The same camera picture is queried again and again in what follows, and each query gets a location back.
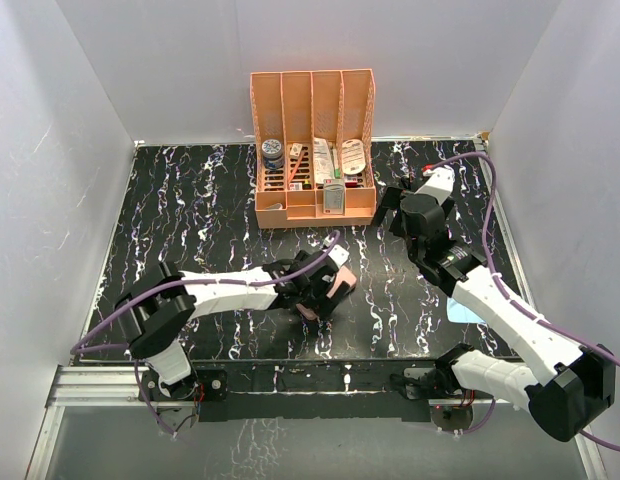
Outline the pink glasses case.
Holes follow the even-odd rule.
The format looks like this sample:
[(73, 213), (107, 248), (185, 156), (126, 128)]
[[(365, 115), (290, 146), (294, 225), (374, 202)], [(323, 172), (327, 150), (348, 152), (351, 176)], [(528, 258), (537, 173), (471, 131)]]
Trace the pink glasses case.
[(296, 305), (297, 311), (307, 320), (326, 319), (338, 305), (354, 290), (357, 277), (346, 266), (331, 277), (330, 286), (315, 299)]

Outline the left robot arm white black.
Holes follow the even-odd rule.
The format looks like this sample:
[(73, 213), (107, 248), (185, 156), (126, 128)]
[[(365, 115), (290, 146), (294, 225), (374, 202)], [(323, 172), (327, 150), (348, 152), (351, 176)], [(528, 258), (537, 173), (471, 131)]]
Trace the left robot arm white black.
[(171, 400), (201, 397), (208, 390), (178, 341), (189, 320), (231, 311), (295, 309), (307, 320), (329, 316), (357, 283), (346, 266), (349, 254), (300, 251), (241, 272), (193, 273), (163, 262), (118, 300), (121, 308), (152, 294), (117, 318), (133, 359), (144, 361), (157, 378), (153, 388)]

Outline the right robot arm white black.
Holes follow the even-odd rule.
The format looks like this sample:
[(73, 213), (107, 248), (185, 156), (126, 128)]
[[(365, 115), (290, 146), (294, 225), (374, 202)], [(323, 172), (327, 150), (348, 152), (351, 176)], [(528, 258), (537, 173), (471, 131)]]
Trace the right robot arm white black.
[(610, 408), (616, 366), (604, 348), (586, 347), (542, 326), (538, 316), (488, 268), (487, 259), (450, 238), (446, 220), (454, 205), (428, 187), (390, 187), (373, 217), (393, 212), (393, 235), (404, 240), (409, 260), (450, 299), (468, 308), (520, 357), (503, 361), (459, 344), (435, 362), (420, 382), (456, 397), (464, 390), (488, 393), (528, 412), (549, 436), (567, 442)]

